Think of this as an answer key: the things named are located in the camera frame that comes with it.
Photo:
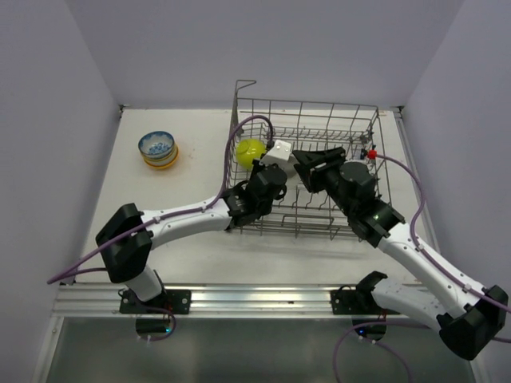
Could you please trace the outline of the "lime green bowl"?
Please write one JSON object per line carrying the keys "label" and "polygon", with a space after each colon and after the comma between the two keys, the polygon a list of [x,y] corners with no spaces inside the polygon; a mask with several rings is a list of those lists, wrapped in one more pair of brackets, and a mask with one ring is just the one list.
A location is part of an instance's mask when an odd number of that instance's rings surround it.
{"label": "lime green bowl", "polygon": [[258,160],[266,152],[266,145],[257,139],[241,140],[236,146],[236,161],[244,169],[252,170],[252,161]]}

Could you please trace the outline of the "orange ribbed bowl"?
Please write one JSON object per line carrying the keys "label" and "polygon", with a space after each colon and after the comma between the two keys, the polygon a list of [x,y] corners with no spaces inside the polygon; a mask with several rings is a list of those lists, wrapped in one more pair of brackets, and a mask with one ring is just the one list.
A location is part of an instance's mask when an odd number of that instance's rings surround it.
{"label": "orange ribbed bowl", "polygon": [[143,158],[143,161],[152,169],[156,170],[165,170],[167,168],[172,167],[176,160],[179,158],[179,149],[175,149],[172,153],[170,153],[165,158],[159,160],[150,160],[146,157]]}

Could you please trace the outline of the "white blue patterned bowl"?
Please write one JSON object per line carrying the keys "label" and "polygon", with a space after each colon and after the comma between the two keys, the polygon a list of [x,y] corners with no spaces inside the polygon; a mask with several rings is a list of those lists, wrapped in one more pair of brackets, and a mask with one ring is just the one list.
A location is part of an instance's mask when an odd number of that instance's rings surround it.
{"label": "white blue patterned bowl", "polygon": [[138,142],[139,152],[163,152],[173,148],[175,144],[172,134],[165,131],[149,132],[142,136]]}

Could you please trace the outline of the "beige bowl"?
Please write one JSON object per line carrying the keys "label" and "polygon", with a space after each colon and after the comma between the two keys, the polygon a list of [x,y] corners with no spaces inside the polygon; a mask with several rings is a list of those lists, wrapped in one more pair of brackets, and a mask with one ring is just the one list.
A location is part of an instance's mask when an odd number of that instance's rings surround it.
{"label": "beige bowl", "polygon": [[291,180],[288,180],[288,182],[287,182],[287,188],[290,190],[296,190],[296,189],[300,189],[302,187],[303,187],[302,181],[299,179],[293,178]]}

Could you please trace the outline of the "white floral leaf bowl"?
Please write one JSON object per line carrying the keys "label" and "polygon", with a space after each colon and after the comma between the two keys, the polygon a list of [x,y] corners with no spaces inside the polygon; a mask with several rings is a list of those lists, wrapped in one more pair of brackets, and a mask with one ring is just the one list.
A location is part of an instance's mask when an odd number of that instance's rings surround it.
{"label": "white floral leaf bowl", "polygon": [[152,152],[152,153],[140,152],[140,154],[142,157],[150,159],[150,160],[162,160],[164,158],[172,156],[175,151],[176,151],[176,148],[169,148],[168,150],[165,150],[163,152]]}

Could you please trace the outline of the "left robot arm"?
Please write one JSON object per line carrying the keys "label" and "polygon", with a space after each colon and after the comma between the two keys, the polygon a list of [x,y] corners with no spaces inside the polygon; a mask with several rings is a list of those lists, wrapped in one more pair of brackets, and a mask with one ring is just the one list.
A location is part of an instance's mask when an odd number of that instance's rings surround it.
{"label": "left robot arm", "polygon": [[166,294],[148,266],[150,252],[173,240],[254,223],[285,196],[286,183],[287,174],[278,165],[257,165],[248,180],[181,209],[140,211],[133,203],[121,206],[96,235],[110,281],[127,286],[148,313],[161,311]]}

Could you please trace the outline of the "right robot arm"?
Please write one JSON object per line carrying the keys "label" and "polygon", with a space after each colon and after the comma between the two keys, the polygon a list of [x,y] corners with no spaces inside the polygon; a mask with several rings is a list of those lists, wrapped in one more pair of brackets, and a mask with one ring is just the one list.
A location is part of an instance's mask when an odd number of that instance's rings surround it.
{"label": "right robot arm", "polygon": [[368,314],[382,308],[413,318],[436,331],[454,354],[472,361],[505,326],[508,294],[472,279],[423,241],[415,223],[376,192],[377,178],[367,165],[347,160],[343,148],[295,150],[293,155],[306,189],[325,191],[359,239],[404,266],[433,295],[428,298],[373,272],[357,285],[357,307]]}

